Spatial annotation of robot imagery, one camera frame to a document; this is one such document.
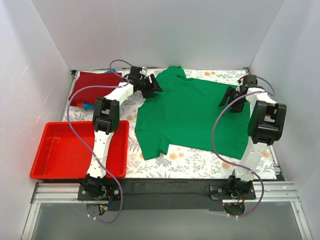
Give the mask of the green t shirt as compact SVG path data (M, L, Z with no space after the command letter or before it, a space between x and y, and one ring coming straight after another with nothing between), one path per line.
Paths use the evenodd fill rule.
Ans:
M157 74L163 92L147 98L138 108L135 135L145 160L167 154L170 145L211 151L213 139L220 155L241 159L248 144L250 105L240 113L226 112L219 104L227 84L188 78L180 66Z

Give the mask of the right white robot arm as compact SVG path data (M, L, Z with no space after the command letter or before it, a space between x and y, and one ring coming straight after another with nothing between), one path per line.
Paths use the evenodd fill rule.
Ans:
M248 74L242 76L237 87L229 86L219 103L223 112L242 112L245 103L253 107L250 115L247 135L248 143L240 163L228 177L226 184L210 185L209 197L212 200L243 200L254 193L253 180L257 176L256 168L274 142L278 141L284 130L287 106L272 100L275 91L267 92L258 81L261 77Z

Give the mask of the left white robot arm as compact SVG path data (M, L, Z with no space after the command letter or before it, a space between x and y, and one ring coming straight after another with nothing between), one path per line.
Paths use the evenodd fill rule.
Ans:
M163 91L155 75L147 75L147 70L146 67L132 66L117 88L95 101L93 154L82 184L85 193L95 200L104 200L107 196L106 163L111 140L120 124L120 105L137 91L144 98L154 97L155 92Z

